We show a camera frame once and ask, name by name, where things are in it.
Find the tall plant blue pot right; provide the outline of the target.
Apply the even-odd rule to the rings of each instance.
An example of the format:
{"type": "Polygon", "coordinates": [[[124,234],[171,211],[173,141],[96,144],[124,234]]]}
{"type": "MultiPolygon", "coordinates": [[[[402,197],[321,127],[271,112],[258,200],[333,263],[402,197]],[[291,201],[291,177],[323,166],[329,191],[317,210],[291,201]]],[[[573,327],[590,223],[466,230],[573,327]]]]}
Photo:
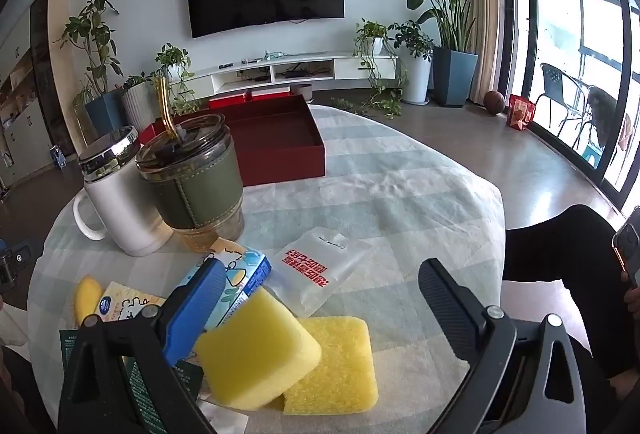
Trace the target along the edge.
{"type": "Polygon", "coordinates": [[[419,25],[434,20],[440,44],[432,55],[433,100],[442,107],[462,107],[468,100],[478,55],[468,47],[476,18],[471,15],[472,0],[407,0],[407,8],[431,7],[418,20],[419,25]]]}

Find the white glove packet red text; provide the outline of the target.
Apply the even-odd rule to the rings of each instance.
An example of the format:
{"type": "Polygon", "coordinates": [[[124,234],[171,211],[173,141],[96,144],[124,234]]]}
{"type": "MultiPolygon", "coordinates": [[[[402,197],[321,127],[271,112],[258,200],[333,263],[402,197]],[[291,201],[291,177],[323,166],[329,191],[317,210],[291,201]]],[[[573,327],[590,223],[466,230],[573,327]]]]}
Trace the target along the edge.
{"type": "Polygon", "coordinates": [[[339,232],[315,227],[271,260],[266,288],[295,316],[307,318],[370,258],[374,246],[339,232]]]}

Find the checked green white tablecloth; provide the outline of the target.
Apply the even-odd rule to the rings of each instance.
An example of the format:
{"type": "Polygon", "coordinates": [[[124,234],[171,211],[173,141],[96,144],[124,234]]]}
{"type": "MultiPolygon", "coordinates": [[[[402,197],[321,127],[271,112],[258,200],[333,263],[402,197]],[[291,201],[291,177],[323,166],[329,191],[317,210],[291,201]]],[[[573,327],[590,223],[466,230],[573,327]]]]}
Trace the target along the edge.
{"type": "MultiPolygon", "coordinates": [[[[243,246],[275,254],[316,227],[374,250],[322,306],[357,316],[370,331],[378,402],[365,414],[290,417],[263,409],[251,433],[423,433],[457,390],[466,366],[447,343],[416,275],[435,258],[480,302],[500,300],[504,212],[495,185],[384,124],[331,107],[311,109],[326,149],[318,179],[267,184],[244,193],[243,246]]],[[[49,414],[63,383],[60,334],[73,328],[79,280],[92,276],[169,295],[198,261],[173,238],[145,258],[81,234],[65,208],[44,242],[27,301],[29,354],[49,414]]]]}

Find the yellow sponge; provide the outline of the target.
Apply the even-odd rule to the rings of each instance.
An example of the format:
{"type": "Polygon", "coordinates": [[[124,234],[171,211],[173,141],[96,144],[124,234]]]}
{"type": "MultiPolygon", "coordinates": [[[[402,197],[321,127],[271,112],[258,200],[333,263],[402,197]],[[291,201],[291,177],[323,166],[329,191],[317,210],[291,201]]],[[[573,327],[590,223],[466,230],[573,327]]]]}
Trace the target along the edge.
{"type": "Polygon", "coordinates": [[[361,414],[378,402],[369,328],[358,317],[309,317],[300,323],[320,344],[316,368],[284,392],[288,416],[361,414]]]}

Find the seated person black trousers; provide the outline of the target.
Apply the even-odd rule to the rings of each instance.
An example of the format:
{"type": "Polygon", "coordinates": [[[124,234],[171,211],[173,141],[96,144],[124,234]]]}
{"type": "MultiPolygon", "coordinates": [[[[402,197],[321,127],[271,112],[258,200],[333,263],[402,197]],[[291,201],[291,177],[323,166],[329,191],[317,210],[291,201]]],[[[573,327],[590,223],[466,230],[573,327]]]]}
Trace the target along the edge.
{"type": "Polygon", "coordinates": [[[506,231],[502,278],[562,281],[590,344],[572,341],[589,433],[639,431],[639,289],[612,248],[614,228],[576,205],[544,222],[506,231]]]}

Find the brown ball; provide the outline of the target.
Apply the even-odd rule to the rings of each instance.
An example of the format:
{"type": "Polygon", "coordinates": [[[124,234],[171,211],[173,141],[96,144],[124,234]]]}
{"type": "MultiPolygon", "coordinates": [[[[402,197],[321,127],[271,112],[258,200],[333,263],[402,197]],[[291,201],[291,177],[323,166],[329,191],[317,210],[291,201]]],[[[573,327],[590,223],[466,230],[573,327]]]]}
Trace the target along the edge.
{"type": "Polygon", "coordinates": [[[506,98],[498,91],[491,90],[485,93],[483,105],[491,116],[497,116],[506,109],[506,98]]]}

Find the green sleeved glass tumbler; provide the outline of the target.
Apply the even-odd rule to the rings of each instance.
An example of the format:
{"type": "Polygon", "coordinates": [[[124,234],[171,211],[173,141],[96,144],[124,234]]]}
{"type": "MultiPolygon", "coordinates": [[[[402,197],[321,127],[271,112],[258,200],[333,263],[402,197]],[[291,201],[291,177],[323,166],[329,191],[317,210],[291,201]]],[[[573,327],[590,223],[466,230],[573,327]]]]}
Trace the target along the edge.
{"type": "Polygon", "coordinates": [[[165,130],[143,145],[137,168],[164,222],[196,252],[244,231],[243,182],[231,131],[220,113],[177,123],[167,80],[153,79],[165,130]]]}

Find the plant in ribbed white pot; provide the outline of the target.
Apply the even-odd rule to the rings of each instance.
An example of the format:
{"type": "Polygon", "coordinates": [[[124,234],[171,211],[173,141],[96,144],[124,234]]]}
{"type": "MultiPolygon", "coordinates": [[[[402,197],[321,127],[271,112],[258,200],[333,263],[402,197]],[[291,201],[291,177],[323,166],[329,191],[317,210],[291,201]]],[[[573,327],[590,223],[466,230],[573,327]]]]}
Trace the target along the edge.
{"type": "Polygon", "coordinates": [[[145,72],[129,76],[122,83],[122,106],[128,122],[142,133],[158,117],[155,91],[145,72]]]}

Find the white tv console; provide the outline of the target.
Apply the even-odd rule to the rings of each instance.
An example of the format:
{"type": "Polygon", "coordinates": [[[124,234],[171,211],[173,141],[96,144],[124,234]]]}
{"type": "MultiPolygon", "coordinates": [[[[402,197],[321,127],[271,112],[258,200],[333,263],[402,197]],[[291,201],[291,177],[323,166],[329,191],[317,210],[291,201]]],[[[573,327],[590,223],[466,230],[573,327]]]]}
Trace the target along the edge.
{"type": "MultiPolygon", "coordinates": [[[[384,78],[393,77],[388,57],[378,56],[384,78]]],[[[358,58],[349,52],[284,54],[277,58],[228,63],[194,72],[186,85],[196,98],[216,98],[232,93],[271,90],[296,82],[368,81],[358,58]]]]}

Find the trailing plant on console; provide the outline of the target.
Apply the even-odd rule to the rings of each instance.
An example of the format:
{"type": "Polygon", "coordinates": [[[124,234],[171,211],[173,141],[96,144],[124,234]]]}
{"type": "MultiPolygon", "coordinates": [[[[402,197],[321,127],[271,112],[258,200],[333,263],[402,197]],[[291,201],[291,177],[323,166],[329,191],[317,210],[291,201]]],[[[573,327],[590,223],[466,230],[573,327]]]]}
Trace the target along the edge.
{"type": "Polygon", "coordinates": [[[407,75],[399,56],[392,50],[388,28],[372,20],[357,23],[352,55],[358,58],[359,66],[366,73],[370,94],[359,105],[347,101],[346,98],[331,98],[331,105],[359,116],[367,115],[369,109],[375,109],[387,119],[399,117],[407,75]],[[383,77],[378,56],[390,59],[393,66],[392,78],[383,77]]]}

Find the red open box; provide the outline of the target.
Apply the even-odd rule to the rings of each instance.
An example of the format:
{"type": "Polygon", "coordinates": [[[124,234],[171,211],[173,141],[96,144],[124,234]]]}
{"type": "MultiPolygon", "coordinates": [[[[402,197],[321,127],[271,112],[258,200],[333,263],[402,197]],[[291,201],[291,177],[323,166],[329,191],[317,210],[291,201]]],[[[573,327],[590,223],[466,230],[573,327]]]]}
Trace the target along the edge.
{"type": "MultiPolygon", "coordinates": [[[[174,120],[180,123],[206,113],[215,112],[197,111],[174,120]]],[[[303,96],[257,98],[228,106],[220,114],[233,137],[243,188],[326,174],[324,145],[303,96]]],[[[164,130],[165,124],[156,121],[143,135],[150,142],[164,130]]]]}

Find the yellow mango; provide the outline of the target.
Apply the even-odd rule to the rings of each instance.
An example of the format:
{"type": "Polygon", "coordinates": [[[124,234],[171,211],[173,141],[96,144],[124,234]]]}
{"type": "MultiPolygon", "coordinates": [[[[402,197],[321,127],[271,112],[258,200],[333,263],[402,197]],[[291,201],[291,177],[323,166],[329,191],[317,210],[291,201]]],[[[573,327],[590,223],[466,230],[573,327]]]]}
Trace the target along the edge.
{"type": "Polygon", "coordinates": [[[74,295],[74,315],[77,326],[80,326],[86,317],[96,313],[103,295],[103,288],[98,280],[91,276],[82,278],[76,286],[74,295]]]}

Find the yellow sponge block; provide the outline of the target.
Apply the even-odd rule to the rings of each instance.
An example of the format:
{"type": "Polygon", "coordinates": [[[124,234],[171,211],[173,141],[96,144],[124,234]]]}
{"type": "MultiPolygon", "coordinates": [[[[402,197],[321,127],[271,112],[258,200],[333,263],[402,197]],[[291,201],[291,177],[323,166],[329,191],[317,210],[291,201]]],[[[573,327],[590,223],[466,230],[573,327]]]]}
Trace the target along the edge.
{"type": "Polygon", "coordinates": [[[282,303],[259,288],[228,321],[201,334],[194,352],[216,404],[256,410],[314,370],[322,350],[282,303]]]}

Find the trailing plant left console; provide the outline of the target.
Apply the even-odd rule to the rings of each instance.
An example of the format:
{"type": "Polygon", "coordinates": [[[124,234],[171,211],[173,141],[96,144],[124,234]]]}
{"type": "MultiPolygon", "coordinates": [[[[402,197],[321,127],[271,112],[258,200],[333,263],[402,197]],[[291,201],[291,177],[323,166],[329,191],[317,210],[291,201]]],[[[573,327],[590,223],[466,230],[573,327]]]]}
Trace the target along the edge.
{"type": "Polygon", "coordinates": [[[167,82],[169,105],[174,115],[186,115],[198,110],[195,94],[186,85],[194,73],[191,72],[191,57],[188,50],[166,42],[155,56],[158,69],[167,82]]]}

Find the beige curtain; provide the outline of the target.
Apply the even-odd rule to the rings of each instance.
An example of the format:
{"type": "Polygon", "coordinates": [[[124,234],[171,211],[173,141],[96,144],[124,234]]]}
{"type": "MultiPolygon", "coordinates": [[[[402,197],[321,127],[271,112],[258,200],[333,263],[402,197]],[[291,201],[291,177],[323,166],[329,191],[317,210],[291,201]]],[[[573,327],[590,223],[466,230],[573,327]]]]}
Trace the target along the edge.
{"type": "Polygon", "coordinates": [[[475,25],[471,32],[469,51],[477,58],[470,100],[476,104],[484,102],[485,94],[492,90],[496,81],[499,49],[501,0],[471,0],[470,17],[475,25]]]}

